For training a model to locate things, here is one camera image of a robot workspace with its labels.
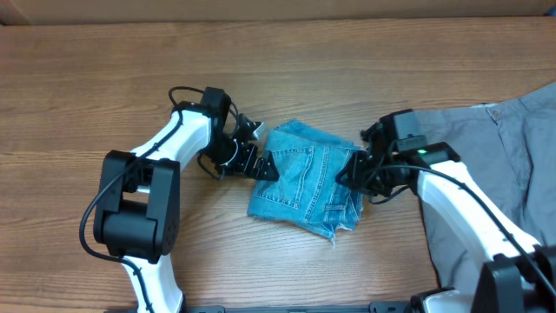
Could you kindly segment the light blue denim jeans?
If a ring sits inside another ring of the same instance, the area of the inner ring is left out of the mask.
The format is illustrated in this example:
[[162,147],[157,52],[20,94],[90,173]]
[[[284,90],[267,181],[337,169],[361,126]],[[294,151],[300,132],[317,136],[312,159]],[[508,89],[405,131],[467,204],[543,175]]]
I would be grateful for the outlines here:
[[355,230],[363,195],[335,178],[359,146],[294,119],[270,131],[265,150],[279,178],[255,184],[249,216],[293,223],[330,241],[337,230]]

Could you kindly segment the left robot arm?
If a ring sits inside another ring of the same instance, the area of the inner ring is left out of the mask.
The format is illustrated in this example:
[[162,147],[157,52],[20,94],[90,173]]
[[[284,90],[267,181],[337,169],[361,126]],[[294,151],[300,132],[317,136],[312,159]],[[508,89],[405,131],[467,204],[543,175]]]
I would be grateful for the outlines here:
[[126,270],[138,312],[184,312],[170,256],[181,216],[182,171],[207,157],[217,181],[239,175],[275,182],[269,152],[257,153],[263,122],[240,113],[222,89],[200,90],[199,102],[174,101],[169,122],[130,152],[103,159],[99,191],[83,214],[79,240],[90,255]]

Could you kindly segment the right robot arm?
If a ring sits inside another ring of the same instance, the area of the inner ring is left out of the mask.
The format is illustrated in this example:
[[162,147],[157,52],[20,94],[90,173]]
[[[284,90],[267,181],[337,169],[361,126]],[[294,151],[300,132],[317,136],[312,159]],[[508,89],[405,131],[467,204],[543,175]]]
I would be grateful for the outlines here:
[[410,189],[430,205],[464,245],[479,278],[471,293],[455,287],[426,291],[408,312],[553,312],[555,248],[512,223],[480,189],[447,143],[394,153],[354,153],[337,183],[391,199]]

